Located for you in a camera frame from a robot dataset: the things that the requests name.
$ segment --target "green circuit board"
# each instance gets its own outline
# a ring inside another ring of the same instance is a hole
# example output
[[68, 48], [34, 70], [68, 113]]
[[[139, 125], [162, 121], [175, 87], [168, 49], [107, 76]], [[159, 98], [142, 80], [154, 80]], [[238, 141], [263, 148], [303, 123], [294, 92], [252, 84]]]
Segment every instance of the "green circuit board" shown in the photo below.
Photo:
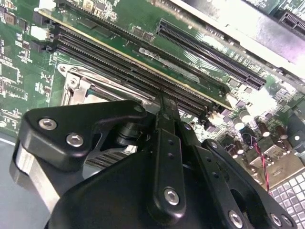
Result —
[[[11, 136], [16, 136], [20, 125], [20, 118], [26, 111], [38, 107], [60, 105], [65, 78], [57, 71], [57, 65], [59, 63], [80, 63], [59, 52], [53, 54], [47, 54], [45, 52], [38, 53], [33, 50], [31, 51], [30, 47], [28, 48], [27, 44], [35, 39], [31, 36], [31, 30], [34, 26], [32, 14], [33, 10], [40, 5], [39, 0], [2, 0], [1, 2], [8, 12], [16, 16], [16, 23], [8, 23], [4, 18], [4, 14], [0, 12], [0, 131]], [[80, 6], [83, 6], [84, 3], [81, 0], [75, 2]], [[146, 1], [114, 0], [105, 1], [104, 3], [109, 6], [107, 8], [105, 7], [106, 10], [103, 16], [105, 19], [121, 26], [129, 32], [132, 32], [133, 28], [140, 28], [143, 32], [153, 36], [151, 40], [152, 44], [158, 46], [166, 45], [167, 51], [172, 55], [189, 63], [190, 66], [201, 70], [211, 79], [227, 84], [231, 89], [231, 93], [245, 104], [252, 104], [252, 109], [256, 110], [256, 115], [267, 121], [267, 124], [271, 128], [276, 124], [285, 124], [287, 111], [303, 98], [303, 95], [296, 91], [296, 89], [282, 82], [271, 73], [255, 66], [234, 51], [217, 43], [213, 37], [202, 35]], [[302, 3], [295, 6], [295, 9], [300, 8], [300, 5]], [[149, 13], [139, 9], [148, 9]], [[86, 26], [72, 21], [72, 19], [78, 18], [72, 12], [53, 11], [51, 16], [73, 26], [94, 39], [107, 42], [105, 38], [99, 37], [98, 34], [92, 31], [88, 31]], [[230, 82], [231, 78], [226, 73], [219, 71], [197, 57], [179, 51], [174, 45], [166, 43], [162, 38], [158, 38], [155, 35], [155, 29], [161, 18], [175, 23], [179, 28], [186, 30], [197, 39], [209, 43], [224, 54], [244, 64], [254, 72], [257, 72], [261, 77], [266, 79], [267, 83], [265, 87], [260, 91], [252, 90], [250, 93], [245, 92], [246, 88], [243, 85], [232, 85], [232, 82]], [[26, 30], [21, 29], [19, 25], [20, 19], [27, 22]], [[119, 37], [115, 39], [117, 40], [113, 41], [116, 41], [116, 44], [109, 42], [109, 45], [112, 44], [116, 49], [125, 51], [130, 56], [139, 58], [147, 65], [153, 66], [156, 69], [159, 68], [160, 71], [162, 70], [170, 75], [169, 70], [163, 69], [155, 60], [135, 54], [132, 51], [133, 44], [128, 44], [128, 41]], [[187, 79], [184, 80], [186, 84], [192, 84]], [[216, 97], [217, 95], [210, 89], [198, 88], [198, 90], [202, 90], [206, 94], [210, 93], [211, 97]], [[235, 108], [231, 117], [233, 118], [238, 115], [240, 110], [238, 107]], [[267, 114], [271, 114], [272, 118], [267, 119]], [[196, 117], [189, 114], [183, 114], [181, 112], [181, 115], [183, 115], [183, 119], [187, 122], [196, 121]], [[208, 137], [219, 139], [228, 130], [232, 130], [232, 124], [230, 123], [219, 126], [218, 130], [213, 133], [204, 131], [200, 125], [195, 127], [195, 131], [200, 140]]]

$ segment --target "surface-mount component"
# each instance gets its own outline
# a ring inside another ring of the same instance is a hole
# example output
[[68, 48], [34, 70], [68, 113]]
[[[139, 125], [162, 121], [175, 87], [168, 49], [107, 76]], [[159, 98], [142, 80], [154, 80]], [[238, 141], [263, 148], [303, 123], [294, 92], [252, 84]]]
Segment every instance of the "surface-mount component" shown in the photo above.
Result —
[[85, 10], [87, 10], [89, 12], [92, 12], [93, 6], [94, 6], [94, 2], [93, 1], [91, 1], [91, 0], [84, 0], [83, 1], [82, 7]]
[[139, 29], [139, 28], [133, 26], [133, 27], [132, 27], [132, 33], [133, 33], [134, 35], [136, 35], [137, 37], [142, 37], [144, 32], [143, 32], [143, 30], [141, 30], [141, 29]]
[[4, 20], [7, 24], [16, 25], [17, 17], [10, 13], [4, 13]]
[[96, 8], [98, 8], [98, 9], [103, 11], [106, 8], [106, 4], [104, 4], [102, 2], [97, 2], [96, 3]]
[[20, 28], [22, 28], [22, 30], [27, 29], [27, 21], [22, 19], [22, 18], [18, 19], [18, 25], [19, 25]]
[[1, 12], [1, 13], [5, 13], [5, 11], [6, 11], [6, 10], [5, 10], [5, 7], [3, 7], [3, 6], [0, 5], [0, 12]]

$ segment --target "pcie slot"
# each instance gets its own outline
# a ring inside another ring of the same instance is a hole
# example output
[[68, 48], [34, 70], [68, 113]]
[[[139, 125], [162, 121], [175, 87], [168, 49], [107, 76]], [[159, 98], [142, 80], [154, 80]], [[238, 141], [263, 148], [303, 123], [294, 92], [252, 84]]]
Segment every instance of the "pcie slot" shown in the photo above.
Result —
[[247, 67], [233, 61], [225, 54], [196, 40], [191, 35], [164, 20], [160, 21], [159, 27], [157, 28], [157, 35], [176, 44], [189, 53], [229, 74], [241, 83], [244, 83], [256, 90], [260, 90], [266, 83], [266, 80], [262, 79]]
[[305, 37], [305, 22], [292, 12], [285, 10], [279, 22], [303, 38]]
[[215, 81], [214, 79], [210, 78], [208, 75], [204, 74], [203, 72], [191, 67], [188, 63], [183, 62], [182, 60], [176, 58], [175, 56], [161, 50], [160, 48], [150, 44], [149, 42], [139, 39], [138, 37], [134, 36], [132, 33], [123, 30], [122, 28], [116, 26], [115, 24], [103, 19], [103, 18], [98, 18], [96, 15], [93, 13], [79, 7], [73, 2], [70, 2], [68, 0], [57, 0], [56, 2], [58, 3], [59, 7], [65, 7], [66, 9], [69, 9], [71, 11], [76, 12], [78, 15], [83, 16], [92, 22], [110, 30], [111, 32], [117, 34], [118, 36], [121, 36], [129, 41], [131, 41], [134, 44], [138, 44], [141, 47], [159, 55], [161, 58], [166, 59], [170, 61], [171, 63], [188, 70], [189, 72], [193, 73], [194, 75], [198, 76], [200, 79], [205, 80], [206, 83], [213, 83], [214, 85], [217, 85], [218, 87], [224, 88], [224, 90], [229, 90], [227, 88], [227, 85], [220, 83], [218, 81]]
[[137, 65], [118, 59], [118, 57], [101, 50], [91, 42], [84, 42], [78, 37], [65, 32], [58, 39], [58, 50], [72, 58], [103, 72], [111, 79], [128, 82], [140, 90], [156, 96], [161, 92], [167, 93], [177, 99], [179, 106], [194, 115], [198, 115], [208, 103], [176, 85], [156, 77]]

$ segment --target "chip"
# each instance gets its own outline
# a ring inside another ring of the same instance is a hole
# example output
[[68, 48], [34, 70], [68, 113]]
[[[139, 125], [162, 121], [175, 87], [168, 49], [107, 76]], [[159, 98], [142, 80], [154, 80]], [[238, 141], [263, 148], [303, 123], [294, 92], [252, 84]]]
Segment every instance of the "chip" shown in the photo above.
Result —
[[0, 6], [0, 12], [5, 13], [5, 8], [3, 6]]
[[272, 118], [272, 114], [271, 113], [267, 113], [266, 115], [265, 115], [265, 117], [266, 117], [266, 119], [270, 119], [270, 118]]
[[139, 28], [133, 26], [132, 27], [132, 33], [134, 35], [136, 35], [137, 37], [142, 37], [144, 32], [142, 30], [140, 30]]
[[244, 91], [250, 94], [252, 92], [252, 88], [247, 87]]
[[104, 10], [106, 8], [106, 5], [104, 3], [98, 2], [96, 4], [96, 8], [99, 8], [100, 10]]
[[244, 106], [246, 105], [246, 103], [244, 102], [244, 101], [238, 101], [237, 102], [237, 104], [236, 104], [236, 106], [238, 107], [238, 108], [243, 108]]
[[81, 18], [78, 20], [78, 22], [86, 27], [88, 27], [89, 29], [93, 29], [94, 27], [97, 26], [97, 24], [87, 18]]
[[91, 0], [84, 0], [84, 2], [83, 2], [83, 4], [82, 4], [82, 7], [83, 7], [85, 10], [87, 10], [87, 11], [89, 11], [89, 12], [92, 12], [93, 5], [94, 5], [93, 1], [91, 1]]
[[237, 81], [235, 81], [235, 80], [233, 80], [233, 79], [228, 80], [227, 83], [228, 83], [231, 87], [237, 87], [238, 84], [239, 84]]
[[107, 38], [110, 38], [113, 35], [113, 32], [111, 32], [109, 29], [106, 29], [102, 26], [98, 26], [97, 28], [95, 28], [95, 30]]
[[285, 106], [287, 104], [287, 102], [283, 99], [279, 104], [282, 106]]
[[22, 28], [22, 30], [27, 30], [27, 21], [26, 20], [19, 18], [18, 25], [20, 28]]
[[9, 14], [9, 13], [4, 13], [4, 20], [7, 24], [10, 25], [16, 25], [16, 16]]
[[30, 49], [30, 45], [25, 42], [22, 43], [22, 47], [27, 50]]
[[230, 117], [224, 117], [224, 122], [225, 122], [225, 123], [228, 123], [228, 122], [230, 122], [230, 121], [232, 121], [232, 119], [231, 119]]
[[143, 34], [143, 39], [148, 41], [148, 42], [152, 42], [154, 40], [154, 36], [150, 35], [149, 33], [147, 32], [144, 32]]

